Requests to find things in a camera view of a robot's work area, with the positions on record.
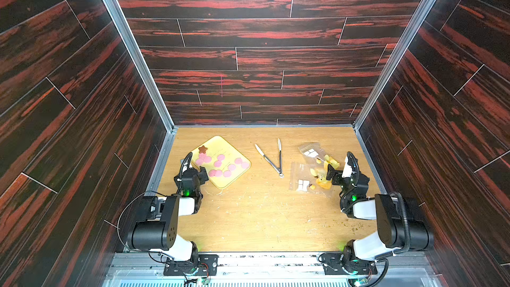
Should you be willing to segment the yellow tray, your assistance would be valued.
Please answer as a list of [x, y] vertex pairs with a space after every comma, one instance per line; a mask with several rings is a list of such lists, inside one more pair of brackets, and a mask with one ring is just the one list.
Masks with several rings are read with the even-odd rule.
[[[208, 148], [206, 154], [199, 153], [198, 148], [201, 146]], [[218, 189], [227, 188], [231, 183], [245, 174], [251, 167], [251, 162], [248, 158], [242, 155], [221, 136], [214, 136], [199, 147], [192, 151], [192, 163], [197, 167], [204, 167], [207, 170], [210, 182]], [[214, 163], [218, 161], [217, 156], [220, 154], [224, 154], [225, 159], [221, 161], [222, 166], [215, 167]], [[243, 162], [240, 165], [235, 164], [236, 158], [241, 158]], [[229, 178], [226, 178], [223, 176], [223, 172], [229, 171], [228, 166], [231, 164], [236, 166], [236, 170], [231, 171], [232, 175]]]

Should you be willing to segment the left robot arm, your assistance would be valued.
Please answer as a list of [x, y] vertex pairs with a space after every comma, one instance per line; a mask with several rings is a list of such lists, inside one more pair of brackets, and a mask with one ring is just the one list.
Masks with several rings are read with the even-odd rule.
[[135, 213], [134, 224], [127, 230], [127, 248], [161, 253], [170, 267], [195, 270], [199, 266], [196, 243], [183, 239], [177, 233], [180, 216], [198, 213], [203, 194], [201, 186], [209, 177], [204, 167], [192, 166], [190, 152], [182, 160], [179, 173], [174, 177], [176, 193], [162, 197], [142, 195], [142, 202]]

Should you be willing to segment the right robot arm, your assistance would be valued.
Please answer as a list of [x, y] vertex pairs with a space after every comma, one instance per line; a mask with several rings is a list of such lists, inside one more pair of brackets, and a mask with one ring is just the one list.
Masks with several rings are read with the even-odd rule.
[[433, 248], [434, 234], [415, 201], [398, 192], [368, 197], [370, 179], [361, 173], [353, 153], [347, 153], [342, 170], [332, 163], [327, 168], [326, 179], [341, 187], [341, 212], [351, 219], [375, 221], [377, 229], [350, 240], [341, 252], [318, 256], [326, 275], [348, 275], [353, 286], [372, 286], [387, 274], [390, 257]]

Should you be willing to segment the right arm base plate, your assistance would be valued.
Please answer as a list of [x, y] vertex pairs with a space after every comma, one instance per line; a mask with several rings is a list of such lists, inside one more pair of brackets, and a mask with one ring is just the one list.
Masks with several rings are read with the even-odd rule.
[[370, 276], [378, 273], [374, 262], [338, 252], [324, 252], [317, 257], [317, 261], [322, 265], [325, 275], [329, 276]]

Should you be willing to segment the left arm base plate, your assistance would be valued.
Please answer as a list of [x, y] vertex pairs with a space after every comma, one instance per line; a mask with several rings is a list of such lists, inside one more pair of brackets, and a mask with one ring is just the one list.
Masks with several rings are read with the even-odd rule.
[[218, 263], [215, 254], [198, 254], [186, 261], [167, 259], [163, 276], [216, 276]]

